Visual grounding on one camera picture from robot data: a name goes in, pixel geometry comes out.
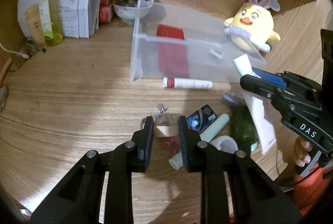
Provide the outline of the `orange sleeve forearm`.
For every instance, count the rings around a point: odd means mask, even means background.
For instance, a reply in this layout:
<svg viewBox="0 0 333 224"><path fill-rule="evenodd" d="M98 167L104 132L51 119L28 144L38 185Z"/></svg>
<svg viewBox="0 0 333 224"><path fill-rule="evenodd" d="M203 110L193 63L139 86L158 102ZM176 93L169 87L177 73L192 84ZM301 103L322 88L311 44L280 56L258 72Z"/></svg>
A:
<svg viewBox="0 0 333 224"><path fill-rule="evenodd" d="M307 214L332 181L332 163L293 187L293 202L302 215Z"/></svg>

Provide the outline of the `person's hand on handle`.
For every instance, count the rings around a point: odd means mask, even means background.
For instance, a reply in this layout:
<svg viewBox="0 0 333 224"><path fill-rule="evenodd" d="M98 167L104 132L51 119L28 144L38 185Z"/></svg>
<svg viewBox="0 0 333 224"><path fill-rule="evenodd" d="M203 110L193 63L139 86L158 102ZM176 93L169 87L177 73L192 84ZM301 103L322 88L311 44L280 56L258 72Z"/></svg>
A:
<svg viewBox="0 0 333 224"><path fill-rule="evenodd" d="M309 152L313 146L305 139L298 137L294 146L294 162L298 167L304 167L311 162Z"/></svg>

